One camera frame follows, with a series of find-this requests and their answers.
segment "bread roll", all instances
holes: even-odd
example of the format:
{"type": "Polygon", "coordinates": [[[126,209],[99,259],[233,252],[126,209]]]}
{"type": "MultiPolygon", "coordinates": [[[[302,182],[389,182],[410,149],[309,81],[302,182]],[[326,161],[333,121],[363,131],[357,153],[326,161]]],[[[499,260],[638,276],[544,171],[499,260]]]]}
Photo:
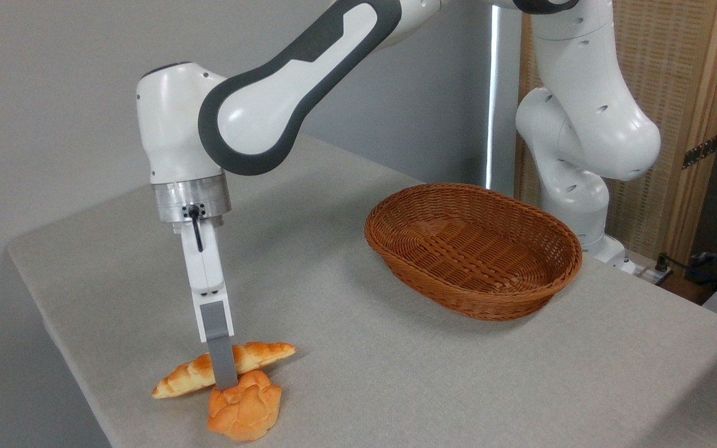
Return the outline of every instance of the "bread roll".
{"type": "MultiPolygon", "coordinates": [[[[268,364],[275,363],[295,353],[294,345],[285,342],[264,343],[248,342],[245,345],[233,345],[234,365],[237,375],[242,375],[268,364]]],[[[194,360],[183,363],[170,375],[159,381],[151,395],[156,399],[178,397],[198,389],[214,385],[212,360],[205,353],[194,360]]]]}
{"type": "Polygon", "coordinates": [[[250,371],[233,388],[212,388],[207,429],[237,442],[251,442],[276,424],[279,405],[281,386],[270,383],[261,370],[250,371]]]}

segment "power strip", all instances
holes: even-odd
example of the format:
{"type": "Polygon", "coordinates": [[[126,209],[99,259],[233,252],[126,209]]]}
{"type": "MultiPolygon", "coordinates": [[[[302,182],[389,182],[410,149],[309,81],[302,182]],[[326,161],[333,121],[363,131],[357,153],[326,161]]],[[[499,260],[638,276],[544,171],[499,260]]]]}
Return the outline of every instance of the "power strip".
{"type": "Polygon", "coordinates": [[[651,284],[657,284],[659,286],[659,284],[663,283],[672,273],[673,271],[671,269],[666,269],[665,272],[659,272],[654,269],[654,266],[638,266],[637,269],[635,269],[634,275],[641,280],[646,280],[651,284]]]}
{"type": "Polygon", "coordinates": [[[648,281],[651,284],[658,284],[659,286],[659,284],[663,283],[673,272],[671,269],[666,269],[665,272],[655,270],[657,262],[638,253],[629,252],[627,253],[627,257],[632,264],[635,264],[635,271],[632,275],[641,280],[648,281]]]}

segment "oval basket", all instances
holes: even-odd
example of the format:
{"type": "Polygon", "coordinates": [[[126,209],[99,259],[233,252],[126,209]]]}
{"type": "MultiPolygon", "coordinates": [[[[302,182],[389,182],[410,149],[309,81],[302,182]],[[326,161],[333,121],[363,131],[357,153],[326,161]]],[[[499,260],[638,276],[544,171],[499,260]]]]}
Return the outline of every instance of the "oval basket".
{"type": "Polygon", "coordinates": [[[424,184],[373,208],[364,236],[403,283],[452,311],[512,320],[574,280],[580,241],[549,213],[467,184],[424,184]]]}

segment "black cable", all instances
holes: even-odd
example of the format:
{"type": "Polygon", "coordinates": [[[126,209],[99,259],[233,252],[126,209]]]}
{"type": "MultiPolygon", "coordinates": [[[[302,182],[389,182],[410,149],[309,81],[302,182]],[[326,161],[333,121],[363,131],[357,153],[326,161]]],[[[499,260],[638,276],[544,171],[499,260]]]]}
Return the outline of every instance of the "black cable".
{"type": "Polygon", "coordinates": [[[692,273],[693,275],[697,275],[701,278],[708,278],[709,280],[712,280],[717,283],[717,277],[715,277],[714,275],[709,275],[708,273],[703,273],[703,272],[697,271],[697,270],[693,269],[692,267],[687,266],[686,264],[680,263],[679,261],[677,261],[671,257],[668,257],[668,255],[666,255],[666,253],[661,253],[660,257],[664,257],[666,260],[669,260],[673,264],[676,264],[677,266],[681,267],[682,269],[685,269],[686,272],[692,273]]]}

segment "wicker screen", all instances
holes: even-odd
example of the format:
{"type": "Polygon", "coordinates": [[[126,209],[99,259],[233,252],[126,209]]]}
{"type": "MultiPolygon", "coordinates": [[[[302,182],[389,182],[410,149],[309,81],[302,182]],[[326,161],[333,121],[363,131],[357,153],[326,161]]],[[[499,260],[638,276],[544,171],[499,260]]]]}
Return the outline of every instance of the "wicker screen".
{"type": "MultiPolygon", "coordinates": [[[[607,233],[628,249],[655,257],[666,250],[667,235],[677,219],[686,221],[672,216],[678,191],[683,189],[680,172],[685,151],[705,141],[708,133],[703,130],[698,135],[693,128],[700,122],[706,125],[708,120],[700,116],[708,116],[717,107],[717,83],[705,85],[717,79],[711,67],[717,61],[717,0],[615,0],[614,14],[621,71],[632,96],[660,128],[662,147],[657,163],[641,178],[606,181],[610,190],[607,233]],[[712,91],[704,94],[703,89],[712,91]]],[[[521,64],[523,98],[541,85],[527,18],[521,64]]],[[[517,154],[516,195],[537,205],[538,175],[521,139],[517,154]]],[[[705,183],[705,191],[706,179],[697,181],[705,183]]]]}

